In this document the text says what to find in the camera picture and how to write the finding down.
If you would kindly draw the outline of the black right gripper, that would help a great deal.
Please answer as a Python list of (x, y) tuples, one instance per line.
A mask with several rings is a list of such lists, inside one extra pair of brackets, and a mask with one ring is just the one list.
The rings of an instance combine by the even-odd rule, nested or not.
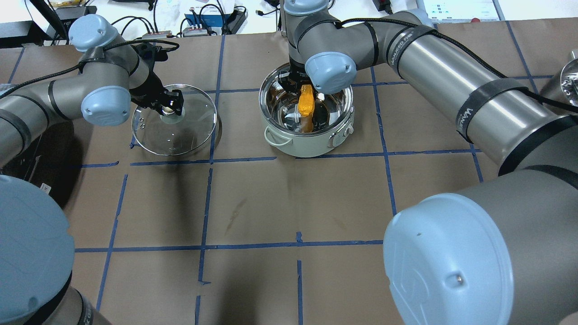
[(300, 93), (301, 87), (309, 84), (309, 76), (306, 73), (305, 64), (289, 61), (286, 66), (277, 72), (277, 82), (288, 93)]

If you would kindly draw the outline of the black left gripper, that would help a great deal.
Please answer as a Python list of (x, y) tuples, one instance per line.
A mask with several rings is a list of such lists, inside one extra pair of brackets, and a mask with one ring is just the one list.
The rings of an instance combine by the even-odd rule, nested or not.
[(168, 100), (167, 89), (153, 71), (149, 71), (140, 86), (130, 89), (130, 95), (131, 101), (139, 107), (161, 111), (163, 116), (172, 115), (172, 110), (177, 116), (182, 115), (182, 107), (184, 106), (182, 91), (172, 90), (172, 107), (165, 106), (164, 104)]

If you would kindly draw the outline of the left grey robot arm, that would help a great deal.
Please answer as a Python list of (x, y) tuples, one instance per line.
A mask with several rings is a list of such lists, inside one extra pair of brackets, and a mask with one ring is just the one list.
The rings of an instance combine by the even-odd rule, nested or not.
[[(32, 154), (48, 155), (50, 181), (67, 159), (74, 120), (117, 126), (133, 103), (159, 115), (181, 115), (184, 99), (154, 73), (179, 45), (159, 39), (126, 41), (106, 19), (89, 14), (72, 23), (68, 41), (81, 58), (72, 68), (9, 85), (1, 92), (1, 166), (16, 170)], [(1, 175), (1, 323), (109, 325), (72, 286), (75, 260), (70, 224), (46, 185)]]

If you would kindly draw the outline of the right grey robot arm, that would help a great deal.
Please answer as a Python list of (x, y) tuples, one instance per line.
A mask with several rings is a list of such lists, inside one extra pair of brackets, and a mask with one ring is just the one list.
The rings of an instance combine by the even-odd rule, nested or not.
[(283, 0), (285, 90), (333, 95), (388, 66), (498, 165), (495, 179), (425, 198), (382, 242), (407, 325), (559, 325), (577, 313), (577, 108), (533, 92), (441, 34), (425, 12), (342, 21)]

